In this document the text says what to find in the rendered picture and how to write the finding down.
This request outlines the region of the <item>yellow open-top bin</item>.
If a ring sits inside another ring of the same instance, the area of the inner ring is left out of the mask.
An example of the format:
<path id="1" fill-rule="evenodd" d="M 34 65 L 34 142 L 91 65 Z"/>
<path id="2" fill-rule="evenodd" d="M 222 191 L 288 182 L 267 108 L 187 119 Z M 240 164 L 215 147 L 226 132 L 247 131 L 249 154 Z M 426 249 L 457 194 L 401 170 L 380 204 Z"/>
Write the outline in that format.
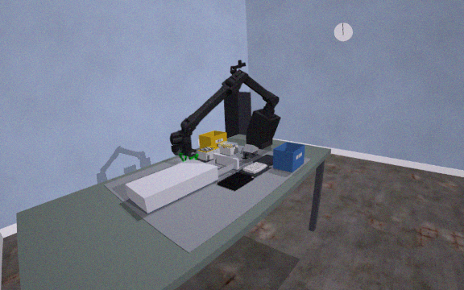
<path id="1" fill-rule="evenodd" d="M 216 136 L 215 136 L 216 135 Z M 227 141 L 226 132 L 222 131 L 210 131 L 208 133 L 199 135 L 200 149 L 204 147 L 214 146 L 218 147 L 218 143 Z"/>

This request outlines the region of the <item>blue open-top bin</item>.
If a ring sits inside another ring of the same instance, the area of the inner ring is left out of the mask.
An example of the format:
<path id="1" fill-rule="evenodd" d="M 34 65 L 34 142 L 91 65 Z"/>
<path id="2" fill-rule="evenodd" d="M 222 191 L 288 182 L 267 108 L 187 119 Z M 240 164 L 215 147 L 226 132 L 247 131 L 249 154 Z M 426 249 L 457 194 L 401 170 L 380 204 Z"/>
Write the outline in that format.
<path id="1" fill-rule="evenodd" d="M 305 159 L 305 145 L 283 143 L 273 149 L 273 168 L 286 172 L 294 172 Z"/>

